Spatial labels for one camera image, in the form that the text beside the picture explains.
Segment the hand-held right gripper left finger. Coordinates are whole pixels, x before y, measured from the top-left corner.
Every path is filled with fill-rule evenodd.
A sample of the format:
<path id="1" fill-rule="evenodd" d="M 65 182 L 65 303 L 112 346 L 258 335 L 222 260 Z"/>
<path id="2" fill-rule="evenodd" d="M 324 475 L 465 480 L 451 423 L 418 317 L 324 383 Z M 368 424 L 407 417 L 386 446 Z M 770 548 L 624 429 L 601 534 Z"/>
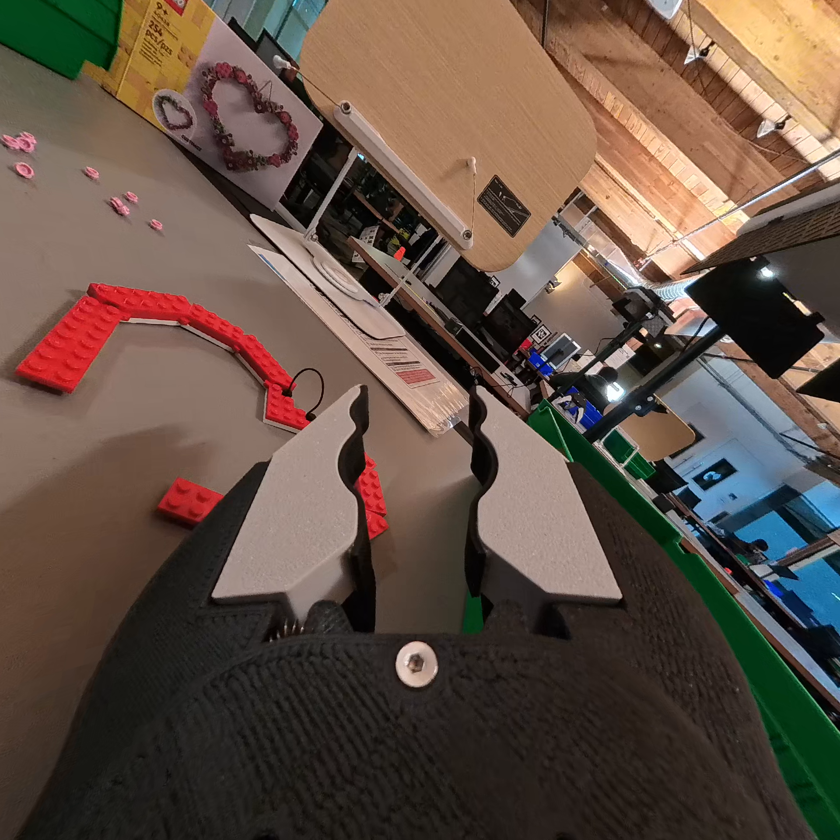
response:
<path id="1" fill-rule="evenodd" d="M 215 602 L 276 602 L 299 622 L 316 602 L 346 603 L 355 630 L 375 630 L 375 573 L 358 488 L 369 422 L 368 388 L 355 385 L 273 454 L 213 588 Z"/>

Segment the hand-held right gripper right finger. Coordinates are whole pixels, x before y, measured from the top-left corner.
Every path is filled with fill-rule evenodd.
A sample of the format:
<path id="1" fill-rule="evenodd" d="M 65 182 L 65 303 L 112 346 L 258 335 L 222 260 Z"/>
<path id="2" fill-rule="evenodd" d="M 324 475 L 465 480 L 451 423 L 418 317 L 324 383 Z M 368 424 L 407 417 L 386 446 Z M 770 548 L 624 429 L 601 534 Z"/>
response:
<path id="1" fill-rule="evenodd" d="M 528 630 L 551 634 L 561 604 L 620 605 L 564 452 L 481 385 L 469 394 L 468 426 L 479 482 L 466 535 L 471 612 L 486 623 L 511 602 Z"/>

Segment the small red lego plate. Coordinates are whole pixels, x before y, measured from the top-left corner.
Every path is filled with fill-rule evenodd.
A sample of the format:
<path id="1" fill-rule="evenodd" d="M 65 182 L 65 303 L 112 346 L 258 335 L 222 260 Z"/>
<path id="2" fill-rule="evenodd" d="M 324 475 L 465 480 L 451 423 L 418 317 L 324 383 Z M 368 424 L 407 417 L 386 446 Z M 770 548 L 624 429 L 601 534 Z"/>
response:
<path id="1" fill-rule="evenodd" d="M 157 504 L 156 513 L 162 518 L 192 529 L 203 522 L 224 494 L 178 477 Z"/>

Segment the scattered pink round lego pieces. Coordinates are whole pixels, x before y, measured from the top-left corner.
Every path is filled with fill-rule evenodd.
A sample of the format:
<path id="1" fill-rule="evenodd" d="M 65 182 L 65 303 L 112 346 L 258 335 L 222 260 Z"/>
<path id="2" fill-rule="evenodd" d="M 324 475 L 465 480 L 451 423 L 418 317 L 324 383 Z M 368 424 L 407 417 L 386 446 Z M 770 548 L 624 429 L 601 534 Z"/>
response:
<path id="1" fill-rule="evenodd" d="M 26 156 L 35 154 L 38 141 L 29 132 L 20 132 L 17 134 L 2 133 L 1 144 L 7 151 Z M 20 160 L 10 165 L 10 168 L 18 178 L 26 181 L 31 181 L 35 178 L 35 168 L 31 163 Z M 95 167 L 86 165 L 80 169 L 80 173 L 91 183 L 100 183 L 101 174 Z M 106 202 L 115 214 L 128 219 L 132 214 L 132 208 L 138 206 L 140 199 L 135 192 L 124 191 L 120 194 L 109 196 Z M 146 225 L 156 233 L 163 233 L 165 230 L 162 221 L 157 218 L 148 219 Z"/>

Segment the yellow lego set box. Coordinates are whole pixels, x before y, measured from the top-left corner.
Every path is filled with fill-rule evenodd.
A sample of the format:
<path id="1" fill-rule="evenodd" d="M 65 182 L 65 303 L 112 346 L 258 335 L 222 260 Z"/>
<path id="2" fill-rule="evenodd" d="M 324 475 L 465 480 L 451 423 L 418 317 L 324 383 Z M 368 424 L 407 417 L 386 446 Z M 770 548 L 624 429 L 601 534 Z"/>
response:
<path id="1" fill-rule="evenodd" d="M 268 209 L 322 130 L 277 68 L 205 2 L 125 2 L 110 69 L 87 62 L 83 72 Z"/>

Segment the black metal stand pole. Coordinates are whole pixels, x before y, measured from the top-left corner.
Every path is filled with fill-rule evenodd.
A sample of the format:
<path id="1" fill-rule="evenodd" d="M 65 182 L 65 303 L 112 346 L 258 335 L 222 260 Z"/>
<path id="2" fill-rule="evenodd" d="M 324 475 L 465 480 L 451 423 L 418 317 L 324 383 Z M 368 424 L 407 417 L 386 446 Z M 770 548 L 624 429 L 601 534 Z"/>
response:
<path id="1" fill-rule="evenodd" d="M 614 428 L 634 415 L 639 409 L 644 410 L 648 404 L 654 403 L 657 393 L 666 384 L 698 360 L 702 354 L 707 352 L 725 335 L 726 333 L 721 327 L 715 326 L 706 334 L 698 334 L 692 338 L 682 351 L 672 355 L 650 375 L 646 376 L 640 385 L 615 403 L 613 408 L 605 413 L 600 421 L 587 429 L 583 434 L 584 439 L 591 444 L 603 440 Z"/>

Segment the white instruction booklet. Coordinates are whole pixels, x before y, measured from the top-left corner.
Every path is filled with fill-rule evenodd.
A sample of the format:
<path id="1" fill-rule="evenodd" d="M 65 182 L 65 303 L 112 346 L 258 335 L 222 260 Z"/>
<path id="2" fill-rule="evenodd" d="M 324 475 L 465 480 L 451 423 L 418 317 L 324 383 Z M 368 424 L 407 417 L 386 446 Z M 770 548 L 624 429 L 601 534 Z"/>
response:
<path id="1" fill-rule="evenodd" d="M 461 421 L 467 394 L 409 335 L 366 336 L 287 257 L 254 245 L 250 249 L 427 432 L 441 437 Z"/>

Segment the white desk lamp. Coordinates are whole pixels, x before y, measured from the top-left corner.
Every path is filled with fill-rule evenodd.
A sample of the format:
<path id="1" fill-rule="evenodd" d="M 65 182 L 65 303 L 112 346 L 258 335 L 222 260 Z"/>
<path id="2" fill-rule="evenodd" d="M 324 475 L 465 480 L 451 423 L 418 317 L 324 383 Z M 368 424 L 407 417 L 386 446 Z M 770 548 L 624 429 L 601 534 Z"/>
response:
<path id="1" fill-rule="evenodd" d="M 594 163 L 592 118 L 512 2 L 327 2 L 298 64 L 321 115 L 487 274 Z"/>

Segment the red lego heart frame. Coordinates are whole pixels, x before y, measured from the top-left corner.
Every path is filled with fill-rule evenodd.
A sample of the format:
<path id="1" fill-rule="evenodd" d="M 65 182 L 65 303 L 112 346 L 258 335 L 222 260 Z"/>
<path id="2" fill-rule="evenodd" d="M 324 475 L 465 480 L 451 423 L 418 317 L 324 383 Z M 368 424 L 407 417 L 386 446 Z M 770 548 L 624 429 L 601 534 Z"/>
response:
<path id="1" fill-rule="evenodd" d="M 297 378 L 290 375 L 255 335 L 184 296 L 92 283 L 81 297 L 17 365 L 21 379 L 70 394 L 121 323 L 151 324 L 188 331 L 232 354 L 264 389 L 262 421 L 293 434 L 315 419 L 295 404 Z M 364 503 L 367 531 L 375 539 L 388 530 L 384 492 L 376 463 L 367 454 L 354 484 Z"/>

